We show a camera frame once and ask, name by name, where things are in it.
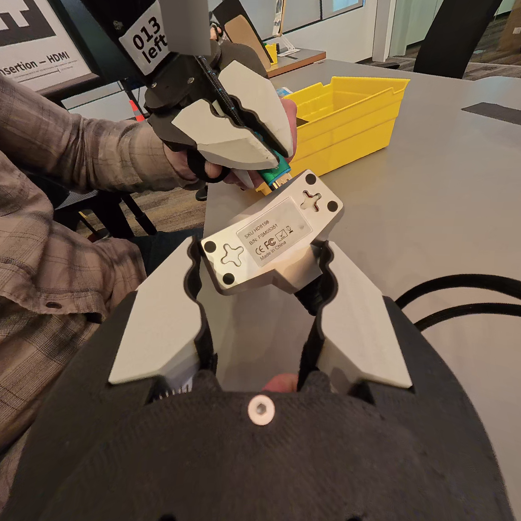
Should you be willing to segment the white instruction sign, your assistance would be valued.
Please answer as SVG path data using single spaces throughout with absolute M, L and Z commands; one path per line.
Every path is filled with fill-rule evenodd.
M 90 79 L 69 21 L 56 1 L 1 1 L 1 77 L 36 92 Z

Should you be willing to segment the person's legs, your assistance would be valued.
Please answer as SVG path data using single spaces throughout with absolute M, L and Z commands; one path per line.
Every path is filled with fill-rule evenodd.
M 185 239 L 190 237 L 201 239 L 203 233 L 203 227 L 169 232 L 158 231 L 155 235 L 134 237 L 129 241 L 139 248 L 146 275 L 149 276 Z

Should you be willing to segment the black office chair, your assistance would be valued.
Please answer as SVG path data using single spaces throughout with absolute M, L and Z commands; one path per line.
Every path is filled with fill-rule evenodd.
M 413 72 L 462 79 L 501 1 L 443 1 L 424 38 Z

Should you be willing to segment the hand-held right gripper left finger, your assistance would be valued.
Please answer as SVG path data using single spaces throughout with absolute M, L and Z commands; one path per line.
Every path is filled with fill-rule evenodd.
M 198 239 L 185 239 L 136 291 L 108 382 L 159 377 L 182 390 L 199 370 L 217 368 L 204 307 Z

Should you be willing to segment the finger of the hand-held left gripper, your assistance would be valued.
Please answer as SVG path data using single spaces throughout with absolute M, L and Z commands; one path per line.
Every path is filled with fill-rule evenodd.
M 269 79 L 238 61 L 228 64 L 219 81 L 236 104 L 246 127 L 284 158 L 294 154 L 294 120 Z
M 182 109 L 171 124 L 195 142 L 210 163 L 236 169 L 276 168 L 279 159 L 249 129 L 213 111 L 206 100 Z

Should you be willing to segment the wheeled cardboard box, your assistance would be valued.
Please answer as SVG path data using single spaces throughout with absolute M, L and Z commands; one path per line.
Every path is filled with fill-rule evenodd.
M 497 51 L 520 52 L 520 9 L 511 11 L 499 39 Z

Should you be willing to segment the person's left forearm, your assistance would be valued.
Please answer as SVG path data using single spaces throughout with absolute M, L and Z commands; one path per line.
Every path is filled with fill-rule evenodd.
M 24 184 L 20 166 L 80 192 L 191 186 L 176 175 L 164 145 L 147 122 L 71 114 L 1 77 L 1 190 L 11 196 Z

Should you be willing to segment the clear acrylic sign holder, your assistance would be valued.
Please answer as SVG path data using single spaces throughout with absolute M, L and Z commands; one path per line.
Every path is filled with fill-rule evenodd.
M 281 56 L 289 56 L 300 51 L 295 48 L 295 46 L 283 34 L 286 3 L 286 1 L 276 1 L 274 21 L 272 24 L 272 37 L 278 39 L 282 43 L 281 49 L 285 49 L 285 51 L 280 54 Z

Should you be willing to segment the brown cardboard sheet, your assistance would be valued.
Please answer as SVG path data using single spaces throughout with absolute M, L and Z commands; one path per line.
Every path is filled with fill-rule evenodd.
M 271 60 L 264 44 L 244 15 L 239 14 L 225 23 L 225 32 L 232 43 L 242 44 L 255 51 L 266 71 L 271 69 Z

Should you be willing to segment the black monitor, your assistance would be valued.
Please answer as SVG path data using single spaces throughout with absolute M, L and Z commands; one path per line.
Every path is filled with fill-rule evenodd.
M 133 88 L 144 87 L 129 59 L 109 38 L 81 1 L 49 1 L 99 85 L 128 81 Z

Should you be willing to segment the wood-edged office desk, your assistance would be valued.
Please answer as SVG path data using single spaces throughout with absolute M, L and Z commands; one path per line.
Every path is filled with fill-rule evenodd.
M 327 53 L 323 50 L 301 49 L 290 55 L 278 55 L 277 63 L 267 70 L 269 79 L 301 69 L 313 63 L 326 59 Z

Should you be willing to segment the person's left hand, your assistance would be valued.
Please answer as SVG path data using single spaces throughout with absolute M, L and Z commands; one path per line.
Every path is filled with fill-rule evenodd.
M 295 156 L 297 148 L 297 106 L 292 100 L 284 98 L 279 98 L 279 100 L 284 107 L 291 129 L 293 150 L 292 155 L 286 158 L 286 160 L 290 162 Z M 189 185 L 197 183 L 200 180 L 196 174 L 192 172 L 188 165 L 187 151 L 174 152 L 166 145 L 164 145 L 164 152 L 167 160 L 170 162 L 173 170 L 180 179 L 186 181 Z M 205 161 L 204 170 L 208 178 L 214 179 L 219 177 L 221 175 L 222 169 L 223 167 L 221 165 L 216 165 Z M 256 189 L 264 182 L 257 171 L 249 170 L 248 176 L 250 180 L 245 183 L 237 176 L 237 172 L 235 170 L 231 170 L 224 179 L 224 182 L 229 185 L 236 185 L 241 190 L 248 190 L 253 188 Z

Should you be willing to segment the yellow plastic bin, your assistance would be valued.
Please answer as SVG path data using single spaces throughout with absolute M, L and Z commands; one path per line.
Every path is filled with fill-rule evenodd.
M 332 77 L 296 91 L 297 148 L 293 159 L 263 171 L 256 189 L 268 195 L 298 174 L 332 172 L 387 147 L 409 79 Z

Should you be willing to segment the silver HDMI switch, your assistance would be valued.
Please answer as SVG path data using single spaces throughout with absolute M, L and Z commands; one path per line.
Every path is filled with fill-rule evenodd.
M 201 241 L 216 290 L 302 290 L 321 274 L 322 246 L 343 213 L 342 200 L 315 173 L 300 173 Z

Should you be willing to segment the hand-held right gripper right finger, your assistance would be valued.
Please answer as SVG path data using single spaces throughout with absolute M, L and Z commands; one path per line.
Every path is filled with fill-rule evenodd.
M 412 379 L 382 292 L 332 241 L 324 243 L 319 267 L 322 300 L 303 347 L 298 389 L 316 370 L 344 394 L 363 382 L 410 389 Z

